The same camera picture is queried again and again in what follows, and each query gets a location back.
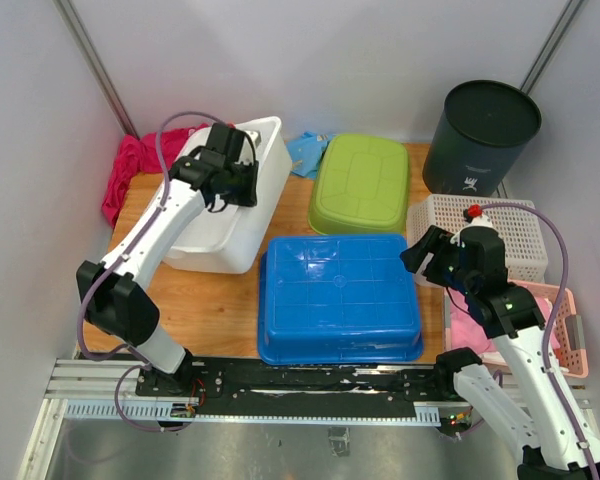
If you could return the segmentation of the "white plastic tub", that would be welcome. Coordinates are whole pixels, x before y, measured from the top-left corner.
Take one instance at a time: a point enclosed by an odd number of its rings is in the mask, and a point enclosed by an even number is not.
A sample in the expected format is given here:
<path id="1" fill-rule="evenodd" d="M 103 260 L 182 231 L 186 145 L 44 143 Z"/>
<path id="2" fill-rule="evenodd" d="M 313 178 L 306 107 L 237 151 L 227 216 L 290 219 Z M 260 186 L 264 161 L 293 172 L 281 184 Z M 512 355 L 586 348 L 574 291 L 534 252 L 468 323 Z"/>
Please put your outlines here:
<path id="1" fill-rule="evenodd" d="M 230 205 L 223 212 L 202 212 L 183 230 L 163 262 L 178 270 L 243 274 L 253 265 L 290 175 L 292 161 L 277 116 L 239 123 L 240 130 L 258 130 L 257 205 Z"/>

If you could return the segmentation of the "blue plastic bin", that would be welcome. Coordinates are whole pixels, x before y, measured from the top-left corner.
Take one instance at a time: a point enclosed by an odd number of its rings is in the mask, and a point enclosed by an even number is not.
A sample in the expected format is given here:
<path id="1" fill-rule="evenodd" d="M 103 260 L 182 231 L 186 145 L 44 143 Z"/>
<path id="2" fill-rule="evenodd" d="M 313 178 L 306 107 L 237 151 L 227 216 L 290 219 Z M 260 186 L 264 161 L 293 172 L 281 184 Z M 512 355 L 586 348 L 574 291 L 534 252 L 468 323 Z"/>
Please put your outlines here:
<path id="1" fill-rule="evenodd" d="M 401 234 L 275 237 L 259 267 L 257 350 L 269 365 L 408 363 L 424 350 Z"/>

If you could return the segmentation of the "green plastic basin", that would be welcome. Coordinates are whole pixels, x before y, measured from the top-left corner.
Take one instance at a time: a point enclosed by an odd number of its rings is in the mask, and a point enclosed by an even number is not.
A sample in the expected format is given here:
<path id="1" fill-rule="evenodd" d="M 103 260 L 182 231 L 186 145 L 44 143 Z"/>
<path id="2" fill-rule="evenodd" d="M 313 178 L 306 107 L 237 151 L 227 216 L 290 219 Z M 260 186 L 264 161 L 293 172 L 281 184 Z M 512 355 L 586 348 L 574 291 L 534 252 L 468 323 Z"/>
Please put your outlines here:
<path id="1" fill-rule="evenodd" d="M 409 154 L 394 140 L 340 134 L 330 141 L 311 194 L 318 234 L 401 233 L 409 195 Z"/>

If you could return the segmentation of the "white perforated plastic basket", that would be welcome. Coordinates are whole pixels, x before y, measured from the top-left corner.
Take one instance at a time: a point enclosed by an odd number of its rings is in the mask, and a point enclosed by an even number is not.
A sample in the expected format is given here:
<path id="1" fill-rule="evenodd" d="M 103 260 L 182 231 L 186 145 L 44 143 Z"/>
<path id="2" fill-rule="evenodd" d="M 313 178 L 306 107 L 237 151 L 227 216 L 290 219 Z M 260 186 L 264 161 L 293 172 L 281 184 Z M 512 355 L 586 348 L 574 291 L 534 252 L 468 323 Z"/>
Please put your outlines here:
<path id="1" fill-rule="evenodd" d="M 467 222 L 463 212 L 472 205 L 481 207 L 497 202 L 494 198 L 431 194 L 407 210 L 407 243 L 412 246 L 430 226 L 440 227 L 452 234 Z M 517 207 L 494 208 L 487 211 L 506 248 L 509 278 L 540 283 L 544 280 L 548 257 L 538 218 Z"/>

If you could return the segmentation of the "large dark blue cylindrical container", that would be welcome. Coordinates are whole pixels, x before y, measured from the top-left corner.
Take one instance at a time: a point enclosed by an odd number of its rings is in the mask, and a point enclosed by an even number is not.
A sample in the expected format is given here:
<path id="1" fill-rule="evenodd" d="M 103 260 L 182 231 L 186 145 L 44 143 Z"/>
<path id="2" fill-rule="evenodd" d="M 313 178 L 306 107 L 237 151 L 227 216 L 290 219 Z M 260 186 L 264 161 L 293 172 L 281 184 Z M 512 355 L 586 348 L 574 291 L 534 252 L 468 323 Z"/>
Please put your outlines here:
<path id="1" fill-rule="evenodd" d="M 444 100 L 423 166 L 426 187 L 434 194 L 492 196 L 541 125 L 536 103 L 511 85 L 457 85 Z"/>

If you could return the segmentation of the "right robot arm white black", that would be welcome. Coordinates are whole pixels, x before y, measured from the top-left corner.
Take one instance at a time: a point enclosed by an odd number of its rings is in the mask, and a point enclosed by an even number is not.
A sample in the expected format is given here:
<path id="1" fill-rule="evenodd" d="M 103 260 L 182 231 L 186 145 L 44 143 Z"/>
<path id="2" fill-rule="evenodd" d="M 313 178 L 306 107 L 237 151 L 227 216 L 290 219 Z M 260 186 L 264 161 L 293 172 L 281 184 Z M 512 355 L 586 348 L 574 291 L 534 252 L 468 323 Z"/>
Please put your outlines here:
<path id="1" fill-rule="evenodd" d="M 470 317 L 505 360 L 524 400 L 518 406 L 479 356 L 463 347 L 439 355 L 433 387 L 474 407 L 508 446 L 520 479 L 600 479 L 600 437 L 589 426 L 550 353 L 549 326 L 531 292 L 508 278 L 505 246 L 474 222 L 456 234 L 430 227 L 400 258 L 407 271 L 464 296 Z"/>

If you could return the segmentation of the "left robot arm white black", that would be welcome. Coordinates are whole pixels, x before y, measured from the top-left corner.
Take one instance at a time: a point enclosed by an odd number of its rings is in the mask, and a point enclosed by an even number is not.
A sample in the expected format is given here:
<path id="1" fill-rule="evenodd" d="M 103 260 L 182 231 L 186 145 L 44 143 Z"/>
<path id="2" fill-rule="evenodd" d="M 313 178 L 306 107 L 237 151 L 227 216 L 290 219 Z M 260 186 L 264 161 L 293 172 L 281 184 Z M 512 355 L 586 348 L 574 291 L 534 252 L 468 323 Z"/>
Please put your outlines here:
<path id="1" fill-rule="evenodd" d="M 159 383 L 170 394 L 187 393 L 194 383 L 194 371 L 184 365 L 187 351 L 161 327 L 147 289 L 175 240 L 201 213 L 256 206 L 258 167 L 252 136 L 223 122 L 211 126 L 204 144 L 163 166 L 161 188 L 129 234 L 101 261 L 79 267 L 77 333 L 90 323 L 118 338 L 160 371 Z"/>

